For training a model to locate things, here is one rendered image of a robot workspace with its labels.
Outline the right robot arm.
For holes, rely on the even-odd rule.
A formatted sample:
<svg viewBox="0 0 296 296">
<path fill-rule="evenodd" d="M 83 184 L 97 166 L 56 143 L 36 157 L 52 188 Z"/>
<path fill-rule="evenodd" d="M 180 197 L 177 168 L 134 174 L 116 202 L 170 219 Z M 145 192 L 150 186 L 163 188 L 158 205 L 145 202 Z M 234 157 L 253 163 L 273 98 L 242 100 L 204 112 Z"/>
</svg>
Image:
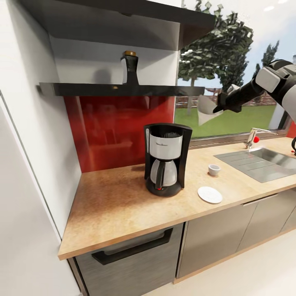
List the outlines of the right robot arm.
<svg viewBox="0 0 296 296">
<path fill-rule="evenodd" d="M 239 113 L 243 104 L 263 95 L 265 90 L 296 124 L 296 65 L 286 60 L 271 62 L 241 88 L 232 84 L 228 95 L 222 92 L 218 95 L 213 113 L 223 109 Z"/>
</svg>

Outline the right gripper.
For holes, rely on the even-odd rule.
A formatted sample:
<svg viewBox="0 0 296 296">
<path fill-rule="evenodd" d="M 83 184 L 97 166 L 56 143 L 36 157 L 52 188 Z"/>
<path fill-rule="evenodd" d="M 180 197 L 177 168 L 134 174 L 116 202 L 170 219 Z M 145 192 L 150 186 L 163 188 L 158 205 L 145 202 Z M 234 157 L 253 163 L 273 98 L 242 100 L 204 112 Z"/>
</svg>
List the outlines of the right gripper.
<svg viewBox="0 0 296 296">
<path fill-rule="evenodd" d="M 239 113 L 242 111 L 242 105 L 247 102 L 249 102 L 249 100 L 245 100 L 241 95 L 241 88 L 232 92 L 230 95 L 221 92 L 218 95 L 217 107 L 213 110 L 213 113 L 223 109 L 229 109 Z"/>
</svg>

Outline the coffee cup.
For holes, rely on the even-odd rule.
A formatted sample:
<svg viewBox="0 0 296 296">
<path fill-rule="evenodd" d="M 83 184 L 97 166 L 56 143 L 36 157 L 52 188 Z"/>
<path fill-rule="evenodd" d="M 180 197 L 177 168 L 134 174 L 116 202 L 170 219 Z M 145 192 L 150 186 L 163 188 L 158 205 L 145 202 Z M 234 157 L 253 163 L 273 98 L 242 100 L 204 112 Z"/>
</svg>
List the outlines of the coffee cup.
<svg viewBox="0 0 296 296">
<path fill-rule="evenodd" d="M 220 167 L 215 165 L 215 164 L 211 164 L 209 167 L 208 167 L 208 170 L 210 172 L 211 175 L 215 176 L 219 173 L 220 171 Z"/>
</svg>

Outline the paper coffee filter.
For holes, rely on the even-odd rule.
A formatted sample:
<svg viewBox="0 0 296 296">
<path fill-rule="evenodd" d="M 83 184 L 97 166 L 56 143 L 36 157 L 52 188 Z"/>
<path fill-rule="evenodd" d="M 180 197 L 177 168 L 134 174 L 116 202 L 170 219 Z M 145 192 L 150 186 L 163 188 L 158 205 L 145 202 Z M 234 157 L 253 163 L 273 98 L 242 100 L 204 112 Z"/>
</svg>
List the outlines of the paper coffee filter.
<svg viewBox="0 0 296 296">
<path fill-rule="evenodd" d="M 206 96 L 200 95 L 197 102 L 197 111 L 199 116 L 199 126 L 208 122 L 212 118 L 223 114 L 223 110 L 217 111 L 213 113 L 213 110 L 217 107 L 217 105 Z"/>
</svg>

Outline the bottle of coffee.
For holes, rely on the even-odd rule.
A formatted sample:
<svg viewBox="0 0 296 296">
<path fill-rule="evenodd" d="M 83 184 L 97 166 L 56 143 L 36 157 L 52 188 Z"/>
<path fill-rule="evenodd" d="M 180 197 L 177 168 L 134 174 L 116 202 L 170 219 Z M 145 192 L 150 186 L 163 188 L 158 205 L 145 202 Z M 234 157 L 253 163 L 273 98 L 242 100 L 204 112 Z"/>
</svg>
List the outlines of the bottle of coffee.
<svg viewBox="0 0 296 296">
<path fill-rule="evenodd" d="M 135 52 L 125 51 L 121 57 L 123 66 L 123 84 L 138 84 L 138 78 L 136 74 L 138 57 Z"/>
</svg>

